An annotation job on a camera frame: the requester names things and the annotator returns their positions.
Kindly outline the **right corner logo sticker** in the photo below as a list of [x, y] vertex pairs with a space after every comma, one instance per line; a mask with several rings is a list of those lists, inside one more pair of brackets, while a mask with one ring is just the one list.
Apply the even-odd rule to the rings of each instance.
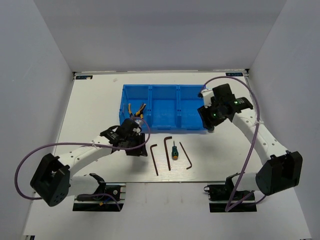
[[242, 72], [226, 72], [225, 75], [228, 77], [243, 77], [244, 76]]

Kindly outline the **middle large hex key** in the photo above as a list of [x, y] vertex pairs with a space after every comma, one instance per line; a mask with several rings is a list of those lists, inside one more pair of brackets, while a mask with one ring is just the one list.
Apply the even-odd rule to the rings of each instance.
[[171, 140], [171, 139], [172, 139], [172, 136], [167, 136], [163, 139], [166, 161], [167, 161], [167, 166], [168, 166], [169, 171], [171, 171], [171, 164], [170, 164], [170, 158], [169, 158], [169, 151], [168, 151], [168, 147], [167, 147], [167, 140]]

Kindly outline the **corner logo sticker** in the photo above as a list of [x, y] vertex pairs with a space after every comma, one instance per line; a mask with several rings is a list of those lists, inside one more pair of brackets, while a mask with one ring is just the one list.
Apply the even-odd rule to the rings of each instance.
[[77, 75], [75, 77], [76, 80], [91, 80], [93, 75]]
[[225, 75], [228, 77], [243, 77], [244, 76], [242, 72], [226, 72]]

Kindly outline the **green orange-tipped screwdriver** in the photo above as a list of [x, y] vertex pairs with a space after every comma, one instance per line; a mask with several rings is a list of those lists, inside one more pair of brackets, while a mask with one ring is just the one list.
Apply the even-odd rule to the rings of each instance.
[[175, 144], [175, 141], [173, 141], [173, 146], [171, 148], [171, 157], [173, 160], [177, 160], [179, 158], [179, 152], [178, 152], [178, 148]]

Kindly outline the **blue three-compartment plastic bin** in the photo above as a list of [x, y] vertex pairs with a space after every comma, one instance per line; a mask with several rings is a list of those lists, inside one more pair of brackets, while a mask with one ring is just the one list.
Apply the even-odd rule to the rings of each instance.
[[155, 132], [204, 131], [198, 108], [198, 84], [125, 84], [119, 106], [119, 122], [130, 117], [128, 106], [136, 113], [142, 104], [143, 118]]

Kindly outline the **left corner logo sticker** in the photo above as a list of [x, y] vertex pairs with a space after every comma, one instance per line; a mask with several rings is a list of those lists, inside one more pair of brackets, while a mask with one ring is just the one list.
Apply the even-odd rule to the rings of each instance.
[[77, 75], [75, 77], [76, 80], [91, 80], [93, 75]]

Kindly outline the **left dark hex key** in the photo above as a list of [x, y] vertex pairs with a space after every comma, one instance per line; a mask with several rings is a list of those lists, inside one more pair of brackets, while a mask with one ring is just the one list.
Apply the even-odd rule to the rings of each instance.
[[156, 176], [159, 176], [159, 172], [158, 172], [158, 168], [157, 168], [157, 164], [156, 164], [156, 159], [155, 159], [155, 155], [154, 155], [154, 152], [153, 152], [153, 148], [155, 148], [157, 146], [158, 146], [157, 144], [152, 144], [150, 146], [150, 153], [151, 153], [151, 157], [152, 157], [152, 161], [153, 161], [155, 174], [156, 174]]

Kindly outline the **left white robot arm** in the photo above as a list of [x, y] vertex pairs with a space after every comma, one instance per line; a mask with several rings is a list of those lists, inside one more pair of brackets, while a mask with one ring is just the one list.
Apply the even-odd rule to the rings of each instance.
[[142, 118], [127, 118], [120, 126], [102, 131], [91, 142], [76, 143], [77, 148], [68, 153], [58, 156], [48, 153], [41, 159], [30, 181], [31, 187], [50, 207], [68, 196], [82, 201], [108, 198], [116, 202], [116, 198], [107, 192], [102, 177], [96, 173], [76, 174], [116, 151], [125, 151], [128, 156], [146, 157], [149, 138], [142, 132], [144, 125], [146, 122]]

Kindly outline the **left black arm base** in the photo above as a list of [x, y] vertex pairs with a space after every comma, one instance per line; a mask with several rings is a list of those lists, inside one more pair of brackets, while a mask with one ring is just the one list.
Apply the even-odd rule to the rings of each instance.
[[94, 193], [74, 198], [73, 212], [120, 212], [126, 198], [126, 184], [105, 184]]

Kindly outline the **orange-handled small pliers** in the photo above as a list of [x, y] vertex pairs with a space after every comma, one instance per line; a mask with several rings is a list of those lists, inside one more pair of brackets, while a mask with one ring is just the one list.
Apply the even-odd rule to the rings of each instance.
[[132, 118], [133, 117], [133, 112], [131, 110], [131, 104], [128, 104], [128, 113], [129, 113], [129, 117]]

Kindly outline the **small green stubby screwdriver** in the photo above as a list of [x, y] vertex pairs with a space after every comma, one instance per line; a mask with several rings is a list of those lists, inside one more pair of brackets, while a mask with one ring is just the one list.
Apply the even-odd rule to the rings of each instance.
[[214, 130], [215, 130], [215, 127], [214, 126], [212, 126], [211, 128], [209, 128], [207, 131], [209, 132], [209, 133], [213, 133], [214, 132]]

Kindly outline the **right thin hex key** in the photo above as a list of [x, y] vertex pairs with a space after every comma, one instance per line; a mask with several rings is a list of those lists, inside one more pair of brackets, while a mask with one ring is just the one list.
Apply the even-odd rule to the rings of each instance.
[[189, 170], [189, 169], [192, 168], [193, 164], [192, 164], [192, 162], [191, 162], [191, 160], [190, 160], [190, 158], [189, 158], [189, 156], [188, 156], [188, 154], [187, 154], [187, 152], [186, 152], [183, 144], [182, 144], [181, 142], [179, 142], [179, 144], [180, 144], [180, 147], [182, 148], [182, 151], [184, 152], [185, 157], [186, 157], [186, 159], [187, 159], [187, 161], [188, 161], [188, 163], [189, 163], [189, 166], [186, 167], [186, 170]]

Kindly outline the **yellow-handled needle-nose pliers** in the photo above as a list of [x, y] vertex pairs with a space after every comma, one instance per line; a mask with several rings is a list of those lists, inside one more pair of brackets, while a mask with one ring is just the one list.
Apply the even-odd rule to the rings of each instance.
[[142, 103], [140, 105], [138, 111], [133, 116], [143, 119], [144, 118], [144, 110], [145, 110], [146, 106], [147, 106], [146, 103]]

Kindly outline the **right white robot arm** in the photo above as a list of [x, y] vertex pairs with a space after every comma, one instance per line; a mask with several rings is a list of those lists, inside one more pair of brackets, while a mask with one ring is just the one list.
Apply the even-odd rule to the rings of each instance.
[[265, 196], [293, 188], [299, 184], [303, 158], [289, 151], [257, 120], [258, 111], [245, 98], [237, 98], [229, 84], [199, 93], [204, 105], [198, 108], [203, 127], [209, 132], [230, 120], [253, 144], [262, 167], [258, 172], [236, 173], [226, 179], [226, 195], [236, 200], [244, 191], [260, 191]]

